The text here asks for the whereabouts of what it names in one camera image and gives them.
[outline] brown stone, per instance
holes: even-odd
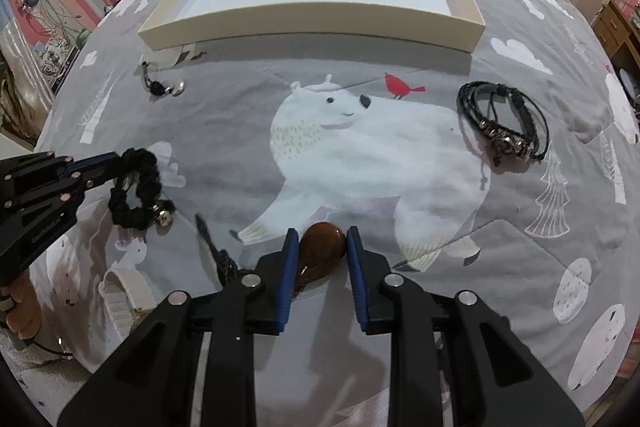
[[[310,282],[322,279],[346,253],[342,230],[332,223],[315,223],[300,240],[296,293]]]

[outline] bed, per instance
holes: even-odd
[[[337,35],[152,52],[137,30],[159,1],[122,0],[104,19],[38,143],[76,158],[149,148],[177,207],[168,231],[132,234],[111,222],[109,187],[92,190],[78,226],[32,266],[46,314],[84,367],[94,371],[121,341],[98,286],[124,258],[157,301],[175,289],[220,289],[196,212],[216,245],[249,268],[281,247],[282,230],[329,219],[343,230],[357,225],[366,248],[432,293],[478,293],[510,318],[581,410],[602,395],[640,313],[639,132],[575,7],[476,0],[486,31],[471,56]],[[157,79],[183,79],[184,93],[151,97],[142,57]],[[551,138],[545,161],[495,167],[480,145],[447,139],[460,122],[458,89],[481,79],[517,87],[540,105]],[[410,91],[399,97],[398,86]],[[298,95],[305,104],[330,96],[353,107],[352,141],[340,144],[331,114],[305,121]],[[336,143],[349,153],[326,153]],[[381,151],[395,156],[386,161]],[[416,175],[424,164],[428,172]],[[388,338],[360,333],[340,264],[295,299],[286,333],[256,338],[258,423],[384,425],[389,349]]]

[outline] person's hand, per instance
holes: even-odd
[[[20,340],[35,337],[42,323],[40,304],[36,297],[36,290],[27,272],[18,277],[9,287],[15,307],[6,316],[6,325]]]

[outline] black leather bracelet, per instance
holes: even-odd
[[[489,95],[486,114],[478,106],[478,96]],[[501,96],[510,100],[516,110],[523,132],[518,132],[498,123],[494,97]],[[540,115],[545,126],[545,146],[542,148],[538,130],[529,107],[529,103]],[[470,82],[458,91],[458,105],[469,122],[480,132],[494,149],[494,165],[500,165],[504,156],[516,156],[519,159],[542,160],[549,148],[549,127],[541,109],[526,94],[515,87],[490,82]]]
[[[175,206],[170,200],[160,200],[162,184],[156,157],[146,149],[128,149],[122,154],[124,173],[111,189],[109,209],[114,225],[123,229],[146,230],[156,220],[161,227],[172,222]],[[136,195],[142,206],[129,208],[127,190],[138,174]]]

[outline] silver charm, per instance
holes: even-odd
[[[158,200],[152,210],[154,211],[156,223],[163,229],[174,222],[175,207],[171,201]]]
[[[178,96],[184,91],[184,80],[178,80],[173,86],[169,86],[164,90],[165,94]]]

